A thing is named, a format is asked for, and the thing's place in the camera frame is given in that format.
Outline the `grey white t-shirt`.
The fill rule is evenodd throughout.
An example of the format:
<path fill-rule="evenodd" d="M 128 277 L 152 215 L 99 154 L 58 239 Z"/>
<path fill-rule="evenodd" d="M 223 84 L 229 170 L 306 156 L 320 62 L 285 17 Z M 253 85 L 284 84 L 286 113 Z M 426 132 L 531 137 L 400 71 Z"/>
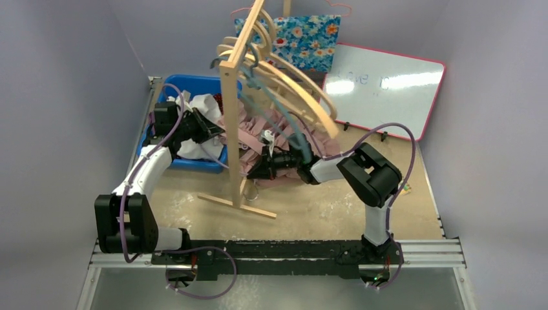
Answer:
<path fill-rule="evenodd" d="M 174 100 L 181 108 L 178 113 L 183 115 L 176 133 L 184 140 L 177 156 L 187 160 L 217 160 L 224 148 L 218 136 L 224 129 L 218 126 L 222 113 L 214 95 L 191 96 L 185 90 Z"/>

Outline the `red polka dot skirt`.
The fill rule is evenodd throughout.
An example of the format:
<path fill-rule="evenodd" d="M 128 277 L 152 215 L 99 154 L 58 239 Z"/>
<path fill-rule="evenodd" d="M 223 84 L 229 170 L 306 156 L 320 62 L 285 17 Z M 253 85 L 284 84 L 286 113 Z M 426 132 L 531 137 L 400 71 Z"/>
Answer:
<path fill-rule="evenodd" d="M 214 97 L 215 101 L 218 104 L 218 108 L 219 108 L 221 114 L 223 114 L 224 113 L 224 105 L 223 105 L 223 100 L 222 100 L 222 94 L 218 93 L 218 94 L 215 94 L 213 97 Z"/>

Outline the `blue-grey plastic hanger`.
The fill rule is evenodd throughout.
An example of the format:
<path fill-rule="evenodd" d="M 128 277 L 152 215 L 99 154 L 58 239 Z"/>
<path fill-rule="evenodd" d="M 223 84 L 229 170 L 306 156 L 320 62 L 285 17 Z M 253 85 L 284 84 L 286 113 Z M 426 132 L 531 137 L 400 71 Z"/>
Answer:
<path fill-rule="evenodd" d="M 242 68 L 241 65 L 234 65 L 233 63 L 229 62 L 227 60 L 227 57 L 216 57 L 212 60 L 210 64 L 211 68 L 217 67 L 220 72 L 220 78 L 221 78 L 221 87 L 222 87 L 222 96 L 224 99 L 224 112 L 225 117 L 228 120 L 229 127 L 227 130 L 228 133 L 228 145 L 229 147 L 234 147 L 236 145 L 236 125 L 235 125 L 235 117 L 230 116 L 230 113 L 235 113 L 237 111 L 237 101 L 241 100 L 243 103 L 247 104 L 249 107 L 251 107 L 257 114 L 260 114 L 261 116 L 265 117 L 265 119 L 268 119 L 266 117 L 265 110 L 262 109 L 262 105 L 255 103 L 249 96 L 245 95 L 241 90 L 239 90 L 236 86 L 238 82 L 241 82 L 245 85 L 247 85 L 247 88 L 253 88 L 255 90 L 261 91 L 273 104 L 273 108 L 277 109 L 284 117 L 288 118 L 288 121 L 295 130 L 295 132 L 299 132 L 298 126 L 295 123 L 295 119 L 290 116 L 290 109 L 284 107 L 280 104 L 279 100 L 274 98 L 273 93 L 275 92 L 270 87 L 266 88 L 267 83 L 264 81 L 258 80 L 258 74 L 255 74 L 253 76 L 249 75 L 248 70 L 244 70 L 244 76 L 246 78 L 250 77 L 250 81 L 246 81 L 244 79 L 239 79 L 237 76 L 237 69 Z"/>

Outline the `blue floral cloth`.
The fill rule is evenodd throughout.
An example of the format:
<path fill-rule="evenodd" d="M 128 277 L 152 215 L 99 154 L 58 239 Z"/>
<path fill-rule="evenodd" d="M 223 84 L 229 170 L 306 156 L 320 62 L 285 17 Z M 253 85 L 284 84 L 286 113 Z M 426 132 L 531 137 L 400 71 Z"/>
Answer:
<path fill-rule="evenodd" d="M 340 15 L 309 15 L 273 19 L 272 52 L 301 71 L 327 73 L 341 24 Z"/>

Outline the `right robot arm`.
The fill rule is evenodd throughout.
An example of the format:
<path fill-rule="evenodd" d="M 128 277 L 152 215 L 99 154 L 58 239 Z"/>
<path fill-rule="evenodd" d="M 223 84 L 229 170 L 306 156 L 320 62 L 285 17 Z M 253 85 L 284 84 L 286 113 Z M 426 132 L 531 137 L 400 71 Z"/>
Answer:
<path fill-rule="evenodd" d="M 380 262 L 388 254 L 392 243 L 389 208 L 402 174 L 371 145 L 362 143 L 347 155 L 334 159 L 312 156 L 304 159 L 303 151 L 263 147 L 258 161 L 248 172 L 252 180 L 275 180 L 283 170 L 294 169 L 308 185 L 327 181 L 346 180 L 365 206 L 365 228 L 361 237 L 364 257 L 372 263 Z"/>

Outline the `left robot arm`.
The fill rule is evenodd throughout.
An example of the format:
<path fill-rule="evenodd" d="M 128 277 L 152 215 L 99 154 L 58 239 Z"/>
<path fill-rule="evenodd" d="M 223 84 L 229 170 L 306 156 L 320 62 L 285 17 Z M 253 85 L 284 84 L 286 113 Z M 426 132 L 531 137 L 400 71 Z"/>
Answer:
<path fill-rule="evenodd" d="M 177 158 L 182 142 L 203 143 L 224 132 L 217 121 L 216 116 L 208 116 L 197 107 L 182 110 L 174 101 L 155 105 L 136 163 L 119 186 L 94 202 L 102 252 L 130 255 L 167 251 L 176 264 L 192 258 L 187 230 L 159 227 L 148 197 Z"/>

